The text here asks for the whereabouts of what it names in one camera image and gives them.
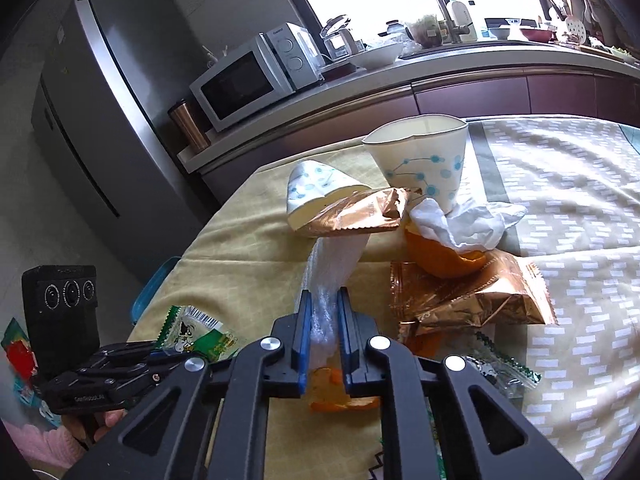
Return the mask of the left hand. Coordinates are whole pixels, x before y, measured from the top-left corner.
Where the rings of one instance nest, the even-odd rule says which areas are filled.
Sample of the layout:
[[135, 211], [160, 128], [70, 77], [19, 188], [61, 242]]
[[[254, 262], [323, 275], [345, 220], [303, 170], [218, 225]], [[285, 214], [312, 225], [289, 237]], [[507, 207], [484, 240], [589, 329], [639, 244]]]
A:
[[90, 445], [103, 438], [126, 415], [126, 410], [82, 415], [67, 414], [62, 416], [62, 424], [76, 440]]

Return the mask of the pink left sleeve forearm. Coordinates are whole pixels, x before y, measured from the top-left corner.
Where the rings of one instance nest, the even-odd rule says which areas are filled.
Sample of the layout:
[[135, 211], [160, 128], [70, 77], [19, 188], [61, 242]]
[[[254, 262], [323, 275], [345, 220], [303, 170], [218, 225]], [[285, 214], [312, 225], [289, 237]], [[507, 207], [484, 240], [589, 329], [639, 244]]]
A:
[[64, 426], [41, 430], [34, 425], [14, 426], [2, 420], [17, 449], [32, 466], [64, 472], [84, 457], [87, 450]]

